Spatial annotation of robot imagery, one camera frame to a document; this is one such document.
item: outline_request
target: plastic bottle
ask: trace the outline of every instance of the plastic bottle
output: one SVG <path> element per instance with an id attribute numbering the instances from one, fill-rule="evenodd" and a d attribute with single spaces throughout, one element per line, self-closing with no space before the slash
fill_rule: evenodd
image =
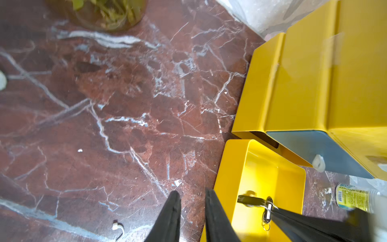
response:
<path id="1" fill-rule="evenodd" d="M 380 196 L 380 192 L 374 189 L 346 184 L 339 184 L 336 187 L 336 203 L 340 208 L 346 210 L 360 208 L 366 212 L 374 213 L 377 196 Z"/>

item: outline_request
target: white marble vein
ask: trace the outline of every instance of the white marble vein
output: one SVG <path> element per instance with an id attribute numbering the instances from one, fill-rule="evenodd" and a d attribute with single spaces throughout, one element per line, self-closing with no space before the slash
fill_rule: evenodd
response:
<path id="1" fill-rule="evenodd" d="M 66 222 L 58 220 L 56 215 L 49 215 L 49 214 L 46 214 L 45 212 L 42 212 L 42 211 L 37 210 L 35 208 L 28 208 L 28 207 L 25 207 L 23 205 L 20 205 L 20 204 L 17 204 L 17 203 L 8 201 L 8 200 L 4 200 L 4 199 L 0 199 L 0 205 L 16 212 L 16 213 L 18 213 L 26 218 L 34 218 L 34 219 L 38 219 L 38 220 L 48 221 L 50 227 L 53 227 L 53 228 L 56 228 L 59 230 L 63 230 L 63 231 L 69 232 L 69 233 L 73 233 L 73 234 L 76 234 L 78 236 L 82 236 L 85 238 L 94 239 L 94 240 L 98 240 L 98 241 L 109 241 L 109 242 L 114 241 L 114 240 L 111 240 L 111 239 L 106 238 L 104 236 L 89 232 L 85 229 L 72 226 Z"/>

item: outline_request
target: yellow shelf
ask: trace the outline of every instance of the yellow shelf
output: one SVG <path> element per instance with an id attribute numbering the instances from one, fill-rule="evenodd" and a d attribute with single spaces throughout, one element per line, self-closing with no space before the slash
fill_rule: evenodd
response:
<path id="1" fill-rule="evenodd" d="M 289 162 L 256 140 L 228 140 L 224 148 L 214 190 L 231 225 L 242 242 L 290 241 L 271 222 L 262 228 L 263 208 L 237 203 L 238 195 L 254 191 L 257 197 L 272 197 L 276 206 L 301 214 L 305 170 Z M 205 228 L 201 242 L 205 242 Z"/>

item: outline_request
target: marble floor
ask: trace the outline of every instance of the marble floor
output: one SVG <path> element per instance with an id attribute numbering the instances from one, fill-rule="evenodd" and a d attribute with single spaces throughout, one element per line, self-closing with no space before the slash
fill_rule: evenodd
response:
<path id="1" fill-rule="evenodd" d="M 212 0 L 150 0 L 126 38 L 0 8 L 2 241 L 143 241 L 172 190 L 199 241 L 248 64 L 264 41 Z M 344 175 L 307 168 L 304 214 L 342 219 Z"/>

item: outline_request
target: glass jar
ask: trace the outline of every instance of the glass jar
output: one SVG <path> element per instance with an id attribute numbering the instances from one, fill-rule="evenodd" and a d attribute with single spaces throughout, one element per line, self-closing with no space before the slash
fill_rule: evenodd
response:
<path id="1" fill-rule="evenodd" d="M 46 0 L 72 22 L 94 31 L 122 31 L 144 16 L 147 0 Z"/>

